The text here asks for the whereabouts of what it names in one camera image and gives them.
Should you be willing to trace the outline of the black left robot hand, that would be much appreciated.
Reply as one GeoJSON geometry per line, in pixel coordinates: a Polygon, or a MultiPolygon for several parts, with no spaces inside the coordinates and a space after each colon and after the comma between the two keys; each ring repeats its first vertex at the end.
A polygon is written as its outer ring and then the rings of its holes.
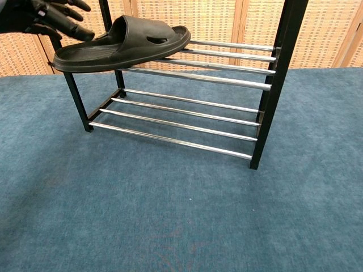
{"type": "Polygon", "coordinates": [[[83,16],[71,6],[91,11],[84,1],[1,1],[1,34],[41,34],[60,40],[63,33],[79,41],[92,40],[93,31],[73,22],[83,21],[83,16]]]}

